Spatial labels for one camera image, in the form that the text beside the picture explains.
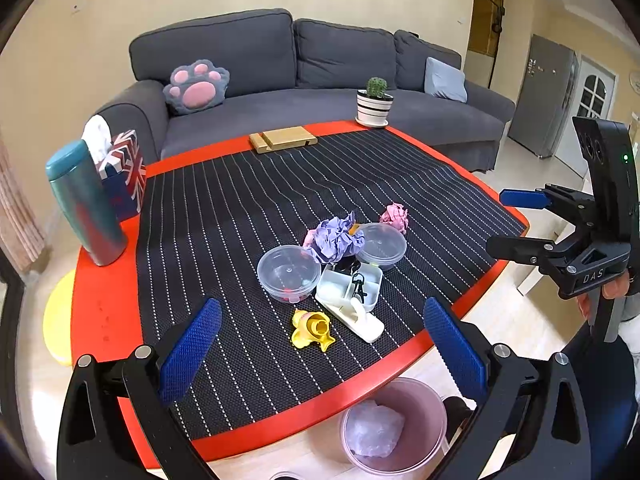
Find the person's hand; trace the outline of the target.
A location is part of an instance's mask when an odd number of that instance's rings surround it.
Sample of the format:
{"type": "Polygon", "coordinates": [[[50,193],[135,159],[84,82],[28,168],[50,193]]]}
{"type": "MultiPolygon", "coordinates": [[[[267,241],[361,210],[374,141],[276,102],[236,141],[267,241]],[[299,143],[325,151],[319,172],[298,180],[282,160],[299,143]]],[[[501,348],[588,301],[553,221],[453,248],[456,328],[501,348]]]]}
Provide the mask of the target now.
{"type": "MultiPolygon", "coordinates": [[[[606,299],[623,298],[627,295],[629,290],[630,279],[629,272],[625,271],[622,275],[618,276],[614,281],[606,283],[602,287],[603,297],[606,299]]],[[[577,304],[582,316],[588,320],[590,315],[590,299],[587,294],[582,294],[577,297],[577,304]]]]}

